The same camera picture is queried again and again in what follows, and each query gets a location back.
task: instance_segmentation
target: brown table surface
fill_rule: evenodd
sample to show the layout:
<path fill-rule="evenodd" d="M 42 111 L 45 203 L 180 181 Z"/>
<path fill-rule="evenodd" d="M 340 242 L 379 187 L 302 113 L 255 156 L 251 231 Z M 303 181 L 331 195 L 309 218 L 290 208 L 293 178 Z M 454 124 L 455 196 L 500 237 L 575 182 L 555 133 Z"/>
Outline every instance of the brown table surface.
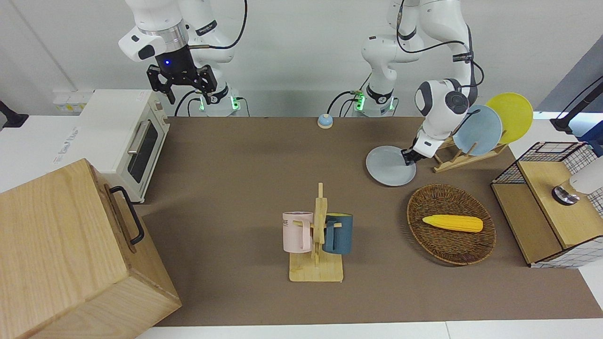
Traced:
<path fill-rule="evenodd" d="M 408 147 L 421 118 L 173 118 L 136 206 L 182 298 L 159 326 L 278 325 L 602 317 L 578 270 L 528 268 L 489 183 L 511 152 L 390 188 L 365 169 L 380 145 Z M 293 283 L 284 211 L 311 211 L 324 182 L 329 212 L 354 215 L 342 283 Z M 417 247 L 406 204 L 430 183 L 465 189 L 496 225 L 493 254 L 447 267 Z"/>

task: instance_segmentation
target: cable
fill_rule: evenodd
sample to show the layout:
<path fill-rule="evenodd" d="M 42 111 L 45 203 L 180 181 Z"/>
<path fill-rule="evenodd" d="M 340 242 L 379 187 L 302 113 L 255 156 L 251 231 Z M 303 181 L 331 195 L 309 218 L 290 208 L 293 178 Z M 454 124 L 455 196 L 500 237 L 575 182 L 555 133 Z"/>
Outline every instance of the cable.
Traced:
<path fill-rule="evenodd" d="M 178 116 L 178 110 L 180 109 L 180 106 L 182 106 L 182 103 L 185 101 L 186 97 L 188 97 L 189 95 L 195 93 L 195 90 L 192 90 L 190 92 L 188 92 L 187 94 L 184 94 L 184 96 L 182 97 L 182 99 L 180 99 L 180 102 L 178 103 L 178 106 L 176 106 L 176 111 L 174 112 L 174 116 Z"/>
<path fill-rule="evenodd" d="M 360 88 L 358 89 L 358 91 L 362 90 L 362 88 L 364 87 L 364 85 L 365 85 L 365 84 L 367 84 L 368 79 L 371 77 L 371 74 L 372 74 L 372 72 L 368 74 L 368 77 L 367 77 L 367 78 L 364 80 L 364 82 L 362 83 L 362 85 L 360 85 Z M 343 114 L 343 116 L 346 116 L 346 115 L 347 115 L 347 112 L 349 112 L 349 111 L 350 111 L 350 108 L 352 108 L 352 105 L 353 105 L 353 104 L 354 104 L 354 103 L 350 103 L 350 104 L 347 106 L 346 113 L 345 113 L 345 114 Z"/>
<path fill-rule="evenodd" d="M 237 43 L 239 43 L 239 40 L 241 39 L 241 37 L 243 36 L 243 32 L 245 31 L 245 25 L 247 24 L 247 0 L 243 1 L 245 2 L 245 14 L 243 15 L 243 24 L 241 25 L 241 31 L 239 32 L 239 36 L 233 43 L 231 43 L 229 46 L 192 45 L 189 46 L 189 49 L 229 49 L 233 48 Z"/>
<path fill-rule="evenodd" d="M 355 93 L 356 93 L 356 92 L 355 92 L 355 91 L 353 91 L 353 90 L 347 90 L 347 91 L 345 91 L 345 92 L 341 92 L 341 93 L 339 93 L 339 94 L 338 94 L 338 95 L 335 97 L 335 99 L 333 99 L 333 101 L 331 101 L 331 104 L 329 105 L 329 108 L 327 109 L 327 114 L 329 114 L 329 112 L 331 112 L 331 108 L 333 107 L 333 104 L 335 104 L 335 102 L 337 101 L 337 99 L 339 99 L 339 98 L 343 97 L 343 96 L 344 96 L 344 95 L 346 95 L 346 94 L 355 94 Z"/>
<path fill-rule="evenodd" d="M 193 102 L 193 101 L 201 101 L 201 99 L 193 98 L 193 99 L 190 99 L 189 102 L 186 104 L 186 111 L 188 112 L 189 116 L 191 116 L 191 102 Z"/>
<path fill-rule="evenodd" d="M 339 117 L 340 117 L 340 118 L 341 118 L 341 114 L 343 113 L 343 107 L 344 107 L 344 106 L 345 106 L 347 103 L 350 103 L 350 107 L 351 107 L 351 106 L 354 104 L 354 102 L 358 102 L 358 100 L 356 99 L 356 97 L 354 97 L 354 99 L 348 99 L 348 100 L 345 100 L 345 101 L 343 102 L 343 104 L 341 104 L 341 108 L 339 109 Z"/>
<path fill-rule="evenodd" d="M 559 119 L 559 117 L 563 114 L 563 112 L 565 112 L 566 109 L 568 109 L 573 104 L 574 101 L 576 101 L 584 92 L 586 92 L 589 88 L 593 87 L 593 85 L 598 83 L 599 80 L 601 80 L 601 79 L 603 79 L 603 75 L 600 76 L 599 78 L 597 78 L 597 80 L 593 81 L 593 83 L 588 85 L 588 87 L 583 89 L 582 92 L 580 92 L 580 94 L 578 94 L 572 101 L 570 101 L 569 104 L 567 104 L 566 108 L 564 108 L 563 110 L 561 110 L 561 112 L 559 112 L 559 115 L 557 116 L 556 119 Z"/>
<path fill-rule="evenodd" d="M 481 68 L 481 67 L 478 65 L 478 63 L 476 63 L 476 62 L 475 62 L 475 61 L 473 61 L 473 60 L 471 60 L 471 64 L 472 64 L 473 66 L 475 66 L 475 67 L 477 67 L 477 68 L 479 69 L 479 71 L 480 71 L 480 72 L 481 72 L 481 74 L 482 74 L 482 79 L 479 81 L 479 83 L 476 83 L 476 84 L 473 84 L 473 85 L 463 85 L 463 86 L 459 87 L 459 89 L 461 89 L 461 88 L 465 88 L 465 87 L 478 87 L 479 85 L 481 85 L 481 84 L 484 82 L 484 78 L 485 78 L 485 76 L 486 76 L 486 75 L 484 74 L 484 69 L 483 69 L 483 68 Z"/>
<path fill-rule="evenodd" d="M 396 106 L 394 107 L 394 113 L 392 113 L 391 116 L 396 115 L 396 110 L 398 109 L 398 105 L 400 104 L 400 98 L 394 98 L 394 100 L 397 100 L 397 102 Z"/>
<path fill-rule="evenodd" d="M 451 135 L 451 136 L 455 136 L 458 131 L 461 130 L 461 127 L 465 124 L 465 122 L 467 122 L 467 120 L 469 120 L 469 118 L 471 118 L 472 115 L 481 112 L 481 109 L 476 109 L 475 111 L 471 112 L 471 113 L 467 113 L 467 117 L 465 118 L 465 120 L 463 120 L 463 122 L 461 122 L 461 124 L 456 128 L 456 131 Z"/>
<path fill-rule="evenodd" d="M 236 97 L 235 99 L 245 101 L 245 108 L 247 109 L 247 116 L 251 116 L 251 114 L 249 114 L 249 103 L 247 102 L 247 99 L 245 99 L 243 97 Z"/>
<path fill-rule="evenodd" d="M 404 1 L 405 0 L 402 0 L 402 3 L 400 3 L 400 13 L 398 14 L 398 20 L 396 22 L 396 41 L 398 42 L 398 46 L 400 46 L 400 48 L 402 48 L 402 51 L 404 51 L 406 53 L 421 53 L 421 52 L 429 51 L 430 49 L 434 49 L 436 47 L 448 45 L 449 43 L 460 43 L 461 45 L 465 46 L 465 48 L 467 48 L 467 46 L 465 45 L 464 42 L 459 41 L 459 40 L 451 40 L 451 41 L 441 42 L 441 43 L 438 43 L 438 44 L 436 44 L 434 46 L 423 48 L 423 49 L 420 49 L 418 51 L 407 51 L 407 50 L 405 50 L 404 47 L 402 47 L 402 44 L 400 43 L 400 33 L 399 33 L 399 31 L 400 31 L 400 24 L 402 23 L 402 8 L 404 6 Z"/>

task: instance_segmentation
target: cable clip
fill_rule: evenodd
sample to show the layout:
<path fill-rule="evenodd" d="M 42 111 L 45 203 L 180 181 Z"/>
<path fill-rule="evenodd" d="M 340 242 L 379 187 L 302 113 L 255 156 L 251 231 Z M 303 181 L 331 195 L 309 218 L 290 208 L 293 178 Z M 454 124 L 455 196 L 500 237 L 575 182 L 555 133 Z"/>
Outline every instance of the cable clip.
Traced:
<path fill-rule="evenodd" d="M 458 61 L 468 62 L 471 60 L 473 60 L 473 51 L 452 56 L 452 62 L 458 62 Z"/>

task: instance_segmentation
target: plate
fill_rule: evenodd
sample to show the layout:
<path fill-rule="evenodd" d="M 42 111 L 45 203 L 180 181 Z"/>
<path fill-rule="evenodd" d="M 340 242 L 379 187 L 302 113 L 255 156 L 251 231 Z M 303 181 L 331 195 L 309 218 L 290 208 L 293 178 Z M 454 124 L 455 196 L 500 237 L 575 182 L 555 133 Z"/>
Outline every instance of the plate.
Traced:
<path fill-rule="evenodd" d="M 469 107 L 461 128 L 452 136 L 459 150 L 472 156 L 481 156 L 496 147 L 502 134 L 502 122 L 496 112 L 483 105 Z M 468 153 L 474 143 L 475 148 Z"/>
<path fill-rule="evenodd" d="M 505 134 L 501 144 L 509 144 L 524 136 L 534 119 L 534 109 L 528 99 L 517 93 L 502 93 L 490 99 L 486 106 L 493 109 L 502 121 Z"/>
<path fill-rule="evenodd" d="M 406 166 L 402 149 L 395 146 L 374 148 L 367 155 L 366 164 L 373 179 L 392 187 L 409 183 L 417 172 L 417 165 Z"/>

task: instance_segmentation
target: pink mug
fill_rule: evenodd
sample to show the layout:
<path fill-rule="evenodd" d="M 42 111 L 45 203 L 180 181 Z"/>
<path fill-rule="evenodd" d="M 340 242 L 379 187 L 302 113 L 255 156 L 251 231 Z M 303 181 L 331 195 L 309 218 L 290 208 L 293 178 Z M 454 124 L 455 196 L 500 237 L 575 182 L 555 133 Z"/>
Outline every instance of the pink mug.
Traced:
<path fill-rule="evenodd" d="M 283 249 L 289 253 L 306 253 L 312 250 L 310 223 L 312 212 L 283 213 Z"/>

